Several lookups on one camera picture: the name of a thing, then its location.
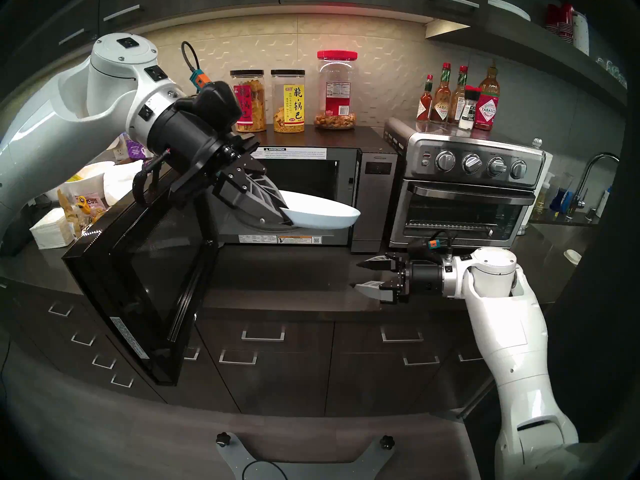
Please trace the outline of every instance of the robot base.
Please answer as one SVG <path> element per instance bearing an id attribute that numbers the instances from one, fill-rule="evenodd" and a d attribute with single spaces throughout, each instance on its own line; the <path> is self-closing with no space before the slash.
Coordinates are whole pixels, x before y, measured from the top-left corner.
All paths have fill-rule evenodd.
<path id="1" fill-rule="evenodd" d="M 393 438 L 385 435 L 353 463 L 270 463 L 256 462 L 233 433 L 219 434 L 216 443 L 236 480 L 242 480 L 243 472 L 245 480 L 373 480 L 395 451 Z"/>

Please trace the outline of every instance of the tiled backsplash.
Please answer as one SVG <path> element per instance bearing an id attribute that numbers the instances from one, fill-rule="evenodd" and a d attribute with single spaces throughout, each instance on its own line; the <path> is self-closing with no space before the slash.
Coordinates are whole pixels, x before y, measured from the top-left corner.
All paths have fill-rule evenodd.
<path id="1" fill-rule="evenodd" d="M 195 88 L 181 53 L 183 40 L 193 45 L 200 68 L 212 80 L 231 82 L 233 69 L 264 69 L 268 120 L 273 116 L 270 70 L 295 68 L 306 70 L 305 112 L 307 121 L 312 121 L 318 105 L 316 53 L 320 49 L 358 52 L 354 110 L 358 125 L 372 127 L 383 126 L 388 117 L 412 119 L 427 74 L 433 74 L 435 89 L 443 62 L 452 65 L 455 88 L 460 65 L 468 65 L 468 83 L 478 85 L 492 61 L 473 49 L 425 40 L 422 24 L 389 18 L 252 15 L 177 25 L 144 35 L 158 47 L 159 65 L 188 94 L 195 93 Z M 494 130 L 522 143 L 540 137 L 542 149 L 554 155 L 551 172 L 570 172 L 575 182 L 592 155 L 620 153 L 625 128 L 620 115 L 551 75 L 500 57 L 496 61 L 501 96 Z M 0 133 L 44 81 L 38 79 L 5 105 Z M 614 173 L 615 167 L 608 162 L 593 170 L 587 185 L 588 207 L 597 205 Z"/>

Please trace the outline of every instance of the snack jar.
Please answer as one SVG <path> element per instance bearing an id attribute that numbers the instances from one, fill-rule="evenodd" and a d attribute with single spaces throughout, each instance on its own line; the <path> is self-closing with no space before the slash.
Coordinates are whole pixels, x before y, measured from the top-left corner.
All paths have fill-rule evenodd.
<path id="1" fill-rule="evenodd" d="M 233 92 L 242 116 L 235 124 L 237 132 L 261 132 L 267 129 L 264 116 L 264 70 L 231 70 Z"/>
<path id="2" fill-rule="evenodd" d="M 272 70 L 273 130 L 303 132 L 305 130 L 305 71 Z"/>
<path id="3" fill-rule="evenodd" d="M 318 51 L 317 56 L 320 90 L 315 126 L 322 129 L 351 129 L 356 124 L 353 81 L 357 72 L 353 62 L 358 59 L 358 53 L 327 49 Z"/>

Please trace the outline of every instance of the faucet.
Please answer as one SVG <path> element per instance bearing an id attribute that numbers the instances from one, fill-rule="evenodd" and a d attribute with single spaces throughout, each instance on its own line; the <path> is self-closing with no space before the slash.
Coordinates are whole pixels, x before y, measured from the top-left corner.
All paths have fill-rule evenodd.
<path id="1" fill-rule="evenodd" d="M 566 217 L 569 220 L 571 220 L 574 217 L 574 211 L 576 208 L 580 208 L 580 209 L 584 208 L 584 201 L 583 201 L 584 200 L 584 194 L 583 194 L 584 184 L 587 182 L 587 177 L 589 177 L 589 172 L 591 171 L 591 167 L 593 167 L 593 165 L 595 165 L 596 162 L 604 158 L 609 158 L 615 161 L 616 163 L 620 163 L 620 158 L 618 158 L 613 153 L 599 153 L 589 160 L 589 162 L 587 163 L 587 167 L 584 169 L 584 172 L 582 173 L 582 177 L 580 178 L 580 184 L 578 185 L 578 188 L 575 191 L 575 195 L 571 200 L 569 209 L 566 211 Z"/>

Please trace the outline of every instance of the red lid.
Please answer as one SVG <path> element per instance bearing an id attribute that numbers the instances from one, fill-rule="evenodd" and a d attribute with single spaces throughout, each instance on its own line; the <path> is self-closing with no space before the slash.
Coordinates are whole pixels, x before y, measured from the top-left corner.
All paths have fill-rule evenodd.
<path id="1" fill-rule="evenodd" d="M 323 49 L 318 51 L 320 60 L 357 60 L 358 53 L 345 49 Z"/>

